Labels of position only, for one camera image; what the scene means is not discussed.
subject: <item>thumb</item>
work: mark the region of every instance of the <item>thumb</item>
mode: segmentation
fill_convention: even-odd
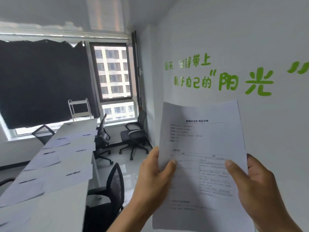
[[[161,175],[168,180],[171,180],[176,170],[176,160],[170,160]]]
[[[238,189],[249,183],[250,179],[248,175],[235,162],[232,160],[226,160],[224,165],[229,174],[232,176]]]

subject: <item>finger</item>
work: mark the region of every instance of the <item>finger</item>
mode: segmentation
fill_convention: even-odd
[[[264,167],[264,165],[261,164],[260,161],[258,161],[255,157],[253,157],[250,154],[247,154],[247,162],[248,162],[248,168],[258,167],[258,168],[263,169],[263,170],[266,169]]]
[[[159,147],[154,147],[147,156],[147,159],[159,158]]]
[[[238,189],[242,188],[249,182],[249,177],[245,172],[232,160],[226,160],[224,163],[227,171],[232,176]]]
[[[170,160],[165,169],[160,173],[163,178],[171,180],[176,170],[176,160]]]

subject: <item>white table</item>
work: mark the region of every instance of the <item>white table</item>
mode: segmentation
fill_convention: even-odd
[[[51,140],[63,137],[68,134],[78,133],[80,131],[92,131],[97,127],[97,119],[65,123],[51,138]],[[94,142],[94,137],[82,137],[74,140],[71,144],[57,147],[57,149],[66,150],[72,145],[88,144]],[[96,187],[100,187],[100,181],[93,152],[89,151],[85,155],[66,159],[61,163],[42,169],[21,172],[18,177],[39,177],[48,172],[60,173],[67,172],[71,169],[84,167],[93,164],[93,179],[95,179]],[[77,185],[67,187],[65,189],[44,194],[34,199],[30,199],[12,206],[0,208],[0,216],[16,212],[19,209],[34,205],[35,209],[32,213],[31,220],[28,224],[30,232],[68,232],[82,231],[84,213],[86,207],[86,197],[88,191],[88,182],[85,181]]]

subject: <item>person's left hand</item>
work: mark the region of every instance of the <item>person's left hand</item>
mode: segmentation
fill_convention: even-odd
[[[143,216],[150,217],[168,195],[176,160],[168,162],[159,172],[159,148],[153,148],[142,162],[135,190],[128,206],[133,206]]]

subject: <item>hand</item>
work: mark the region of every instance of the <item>hand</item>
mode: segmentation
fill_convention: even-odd
[[[225,161],[225,167],[234,179],[240,202],[257,230],[301,232],[284,206],[273,173],[250,154],[247,154],[247,159],[248,175],[231,160]]]
[[[150,217],[168,195],[172,176],[176,170],[176,160],[171,160],[162,172],[159,172],[159,148],[153,148],[142,162],[135,190],[129,205],[146,217]]]

